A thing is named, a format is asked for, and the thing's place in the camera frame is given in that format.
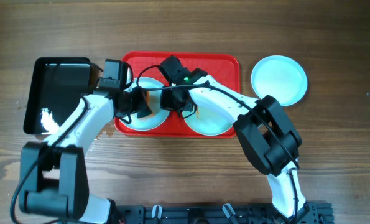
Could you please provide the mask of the green and orange sponge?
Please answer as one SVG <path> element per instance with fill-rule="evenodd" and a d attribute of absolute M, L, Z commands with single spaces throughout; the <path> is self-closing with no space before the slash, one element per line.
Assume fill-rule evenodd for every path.
<path fill-rule="evenodd" d="M 148 119 L 154 115 L 150 107 L 150 96 L 149 92 L 141 90 L 141 99 L 138 104 L 137 119 Z"/>

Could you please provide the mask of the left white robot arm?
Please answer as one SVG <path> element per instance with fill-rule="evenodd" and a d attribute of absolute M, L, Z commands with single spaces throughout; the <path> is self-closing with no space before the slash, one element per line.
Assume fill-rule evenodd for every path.
<path fill-rule="evenodd" d="M 21 150 L 20 181 L 11 200 L 27 214 L 52 217 L 62 223 L 121 223 L 113 200 L 90 194 L 85 153 L 99 131 L 114 117 L 147 108 L 146 93 L 107 89 L 81 96 L 75 111 L 60 129 L 42 142 Z"/>

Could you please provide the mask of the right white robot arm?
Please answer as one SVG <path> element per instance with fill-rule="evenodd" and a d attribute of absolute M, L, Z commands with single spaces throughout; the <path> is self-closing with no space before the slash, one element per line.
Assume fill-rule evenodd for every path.
<path fill-rule="evenodd" d="M 187 92 L 196 105 L 233 125 L 246 158 L 268 179 L 274 208 L 289 221 L 299 221 L 306 202 L 297 177 L 302 139 L 279 102 L 270 95 L 260 100 L 244 96 L 201 69 L 158 69 L 172 89 Z"/>

